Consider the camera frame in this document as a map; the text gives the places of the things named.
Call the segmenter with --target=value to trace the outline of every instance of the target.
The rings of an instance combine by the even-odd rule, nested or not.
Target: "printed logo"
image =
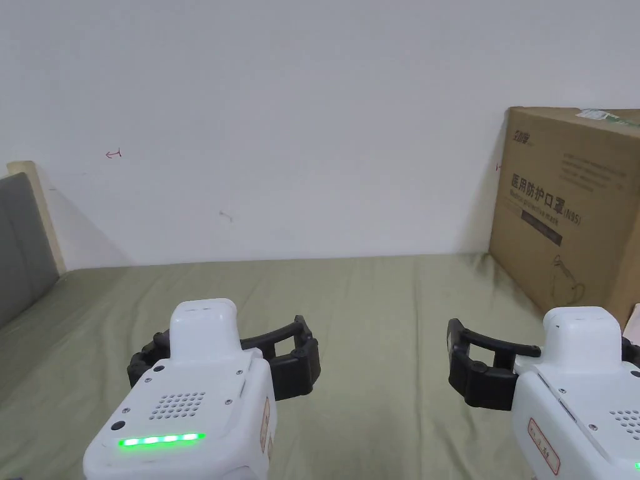
[[[526,145],[529,142],[529,138],[531,135],[529,132],[523,132],[522,130],[516,130],[516,133],[513,135],[513,139],[518,143]]]

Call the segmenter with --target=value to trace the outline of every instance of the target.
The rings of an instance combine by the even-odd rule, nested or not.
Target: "red mark on wall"
[[[119,148],[118,148],[118,151],[117,151],[117,152],[115,152],[115,153],[111,153],[111,151],[109,151],[109,152],[107,152],[107,153],[106,153],[106,157],[107,157],[107,158],[111,158],[111,157],[113,157],[114,155],[117,155],[117,156],[119,156],[119,157],[122,157],[122,154],[120,153],[120,149],[119,149]]]

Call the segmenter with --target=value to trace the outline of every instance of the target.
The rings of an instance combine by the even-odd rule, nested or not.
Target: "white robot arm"
[[[538,480],[640,477],[638,347],[600,307],[563,307],[543,320],[545,347],[511,344],[449,322],[449,383],[470,406],[511,410]],[[493,366],[469,346],[495,352]]]
[[[320,373],[304,319],[240,340],[227,299],[181,303],[168,332],[134,355],[131,392],[87,448],[87,480],[266,480],[276,400],[307,394]],[[275,356],[275,343],[296,349]]]

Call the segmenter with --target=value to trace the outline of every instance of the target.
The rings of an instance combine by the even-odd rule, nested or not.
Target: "white wall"
[[[5,1],[2,158],[40,165],[70,268],[481,251],[505,109],[640,107],[638,18],[637,0]]]

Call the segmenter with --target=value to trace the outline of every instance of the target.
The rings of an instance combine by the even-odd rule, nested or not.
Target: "green led light strip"
[[[199,440],[205,438],[205,433],[184,433],[183,435],[144,436],[142,438],[125,438],[120,441],[121,447],[133,447],[134,445],[172,444],[185,440]]]

